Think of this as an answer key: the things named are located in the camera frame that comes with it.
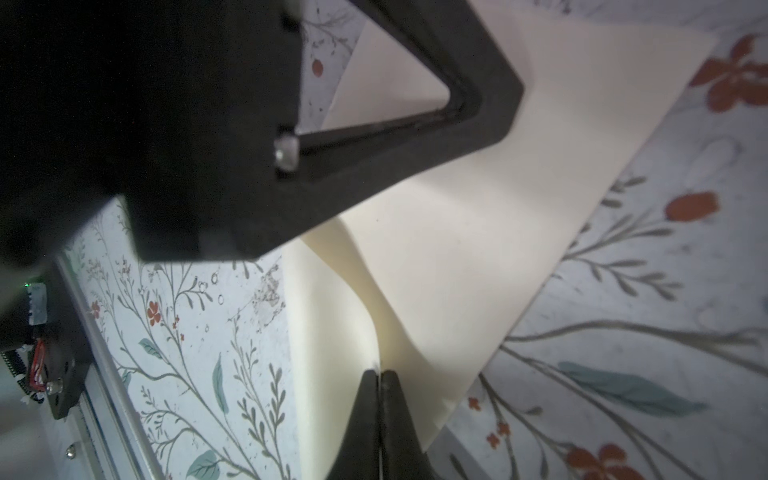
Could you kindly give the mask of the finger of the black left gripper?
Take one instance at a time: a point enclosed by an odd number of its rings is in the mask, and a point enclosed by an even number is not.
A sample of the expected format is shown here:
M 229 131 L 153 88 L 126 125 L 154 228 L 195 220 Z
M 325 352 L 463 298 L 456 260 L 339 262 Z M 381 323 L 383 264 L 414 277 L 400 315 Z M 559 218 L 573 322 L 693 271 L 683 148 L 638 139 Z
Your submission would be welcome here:
M 524 86 L 467 1 L 357 1 L 449 91 L 438 110 L 299 137 L 299 163 L 277 175 L 280 247 L 416 174 L 499 143 Z

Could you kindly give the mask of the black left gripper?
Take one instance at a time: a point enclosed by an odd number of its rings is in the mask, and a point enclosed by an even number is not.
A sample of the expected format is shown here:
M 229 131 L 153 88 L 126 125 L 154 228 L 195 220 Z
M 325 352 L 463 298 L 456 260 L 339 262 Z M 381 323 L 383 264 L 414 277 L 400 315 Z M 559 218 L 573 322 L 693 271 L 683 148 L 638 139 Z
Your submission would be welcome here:
M 5 1 L 1 266 L 39 270 L 110 199 L 148 260 L 299 235 L 275 141 L 298 122 L 287 1 Z

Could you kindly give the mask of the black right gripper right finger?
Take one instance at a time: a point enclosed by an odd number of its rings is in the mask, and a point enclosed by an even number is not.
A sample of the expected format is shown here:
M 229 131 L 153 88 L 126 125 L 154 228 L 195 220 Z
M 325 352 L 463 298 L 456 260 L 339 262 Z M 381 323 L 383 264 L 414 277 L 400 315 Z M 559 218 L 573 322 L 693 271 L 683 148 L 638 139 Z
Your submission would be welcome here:
M 400 379 L 392 370 L 380 376 L 379 439 L 381 479 L 434 478 L 421 449 Z

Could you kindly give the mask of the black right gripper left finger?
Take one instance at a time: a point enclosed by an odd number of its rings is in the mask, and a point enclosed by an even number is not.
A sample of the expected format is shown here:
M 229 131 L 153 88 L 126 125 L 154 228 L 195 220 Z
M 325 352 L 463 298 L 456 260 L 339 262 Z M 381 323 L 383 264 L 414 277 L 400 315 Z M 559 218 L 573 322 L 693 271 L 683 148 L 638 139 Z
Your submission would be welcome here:
M 379 478 L 379 375 L 363 372 L 349 421 L 328 480 Z

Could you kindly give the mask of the cream square paper sheet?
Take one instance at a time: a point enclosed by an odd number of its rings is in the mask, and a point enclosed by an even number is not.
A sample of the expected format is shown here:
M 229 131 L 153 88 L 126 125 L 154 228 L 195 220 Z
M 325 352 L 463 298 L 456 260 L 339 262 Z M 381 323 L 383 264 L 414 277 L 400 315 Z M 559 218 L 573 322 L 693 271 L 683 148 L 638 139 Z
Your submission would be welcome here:
M 323 479 L 362 373 L 395 371 L 427 448 L 717 43 L 474 1 L 518 71 L 501 142 L 281 250 L 301 475 Z

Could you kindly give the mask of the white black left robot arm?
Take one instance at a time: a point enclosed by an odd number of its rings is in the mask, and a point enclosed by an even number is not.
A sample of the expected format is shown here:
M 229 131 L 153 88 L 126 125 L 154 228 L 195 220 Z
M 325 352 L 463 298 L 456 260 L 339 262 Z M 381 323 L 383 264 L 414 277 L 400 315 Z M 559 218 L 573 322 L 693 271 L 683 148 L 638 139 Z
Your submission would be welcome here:
M 144 260 L 249 260 L 509 132 L 524 86 L 468 2 L 358 8 L 444 105 L 299 132 L 298 1 L 2 3 L 1 347 L 42 348 L 56 417 L 92 355 L 52 266 L 113 198 Z

